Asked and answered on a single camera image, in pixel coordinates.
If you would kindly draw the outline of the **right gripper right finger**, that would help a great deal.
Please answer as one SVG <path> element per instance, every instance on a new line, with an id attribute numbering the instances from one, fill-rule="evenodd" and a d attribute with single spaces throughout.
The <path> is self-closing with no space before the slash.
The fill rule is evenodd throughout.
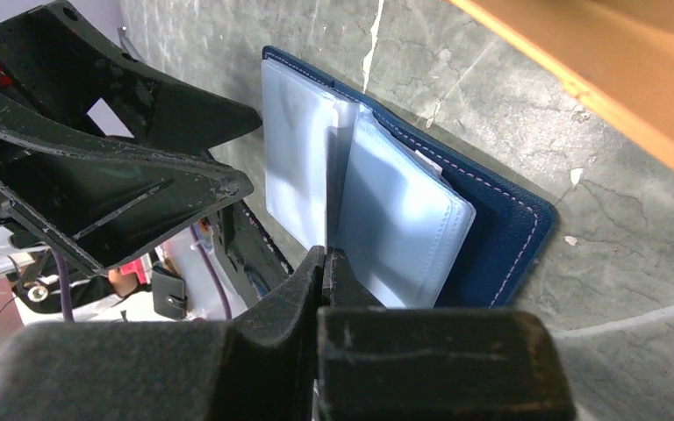
<path id="1" fill-rule="evenodd" d="M 325 258 L 317 313 L 322 420 L 573 420 L 556 345 L 525 311 L 389 310 L 345 254 Z"/>

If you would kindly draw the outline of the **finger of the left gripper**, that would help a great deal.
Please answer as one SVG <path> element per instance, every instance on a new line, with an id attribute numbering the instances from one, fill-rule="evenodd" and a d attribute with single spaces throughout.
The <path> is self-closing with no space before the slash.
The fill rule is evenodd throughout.
<path id="1" fill-rule="evenodd" d="M 253 107 L 135 60 L 68 1 L 0 23 L 0 68 L 39 114 L 97 134 L 88 112 L 103 100 L 136 143 L 164 151 L 199 154 L 262 124 Z"/>
<path id="2" fill-rule="evenodd" d="M 98 274 L 252 193 L 243 172 L 184 147 L 217 134 L 206 112 L 252 130 L 251 108 L 181 83 L 162 84 L 157 101 L 156 143 L 89 134 L 0 93 L 0 226 Z"/>

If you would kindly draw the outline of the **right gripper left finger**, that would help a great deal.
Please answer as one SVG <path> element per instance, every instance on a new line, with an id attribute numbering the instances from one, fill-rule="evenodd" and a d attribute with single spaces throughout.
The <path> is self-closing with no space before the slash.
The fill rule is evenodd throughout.
<path id="1" fill-rule="evenodd" d="M 27 326 L 0 354 L 0 420 L 308 420 L 325 258 L 229 321 Z"/>

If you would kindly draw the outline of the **navy blue card holder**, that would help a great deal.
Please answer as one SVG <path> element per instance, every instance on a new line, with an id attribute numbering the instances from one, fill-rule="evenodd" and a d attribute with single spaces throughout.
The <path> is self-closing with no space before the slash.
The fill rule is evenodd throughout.
<path id="1" fill-rule="evenodd" d="M 389 308 L 508 304 L 555 207 L 292 54 L 262 49 L 265 201 L 304 247 L 326 244 L 326 128 L 357 104 L 335 244 Z"/>

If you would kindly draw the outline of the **orange oval tray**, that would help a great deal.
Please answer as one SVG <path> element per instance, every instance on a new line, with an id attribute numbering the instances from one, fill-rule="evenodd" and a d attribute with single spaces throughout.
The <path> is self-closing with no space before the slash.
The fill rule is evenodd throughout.
<path id="1" fill-rule="evenodd" d="M 674 170 L 674 1 L 461 1 Z"/>

